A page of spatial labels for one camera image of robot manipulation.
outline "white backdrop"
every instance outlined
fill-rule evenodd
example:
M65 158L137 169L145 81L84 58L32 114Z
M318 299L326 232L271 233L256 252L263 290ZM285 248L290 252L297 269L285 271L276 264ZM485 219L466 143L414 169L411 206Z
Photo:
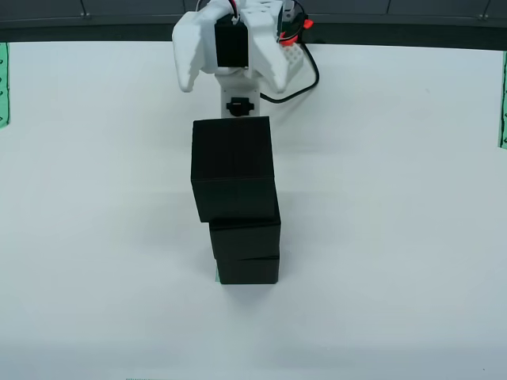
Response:
M180 93L169 43L11 46L0 378L507 376L502 54L311 50L318 89L263 103L280 282L222 287L189 180L214 78Z

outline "green marker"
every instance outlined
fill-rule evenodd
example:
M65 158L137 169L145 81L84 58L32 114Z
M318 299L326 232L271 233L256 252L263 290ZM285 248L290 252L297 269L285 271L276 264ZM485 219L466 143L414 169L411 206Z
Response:
M0 43L0 128L9 123L9 45Z
M503 94L501 95L501 118L500 118L500 148L507 149L507 53L504 53L504 65L502 67L503 71L503 86L501 90Z

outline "stack of blocks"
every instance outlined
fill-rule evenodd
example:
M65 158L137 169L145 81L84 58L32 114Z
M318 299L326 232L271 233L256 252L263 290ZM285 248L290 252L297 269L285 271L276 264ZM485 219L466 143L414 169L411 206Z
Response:
M276 283L281 220L269 118L196 121L192 187L220 282Z

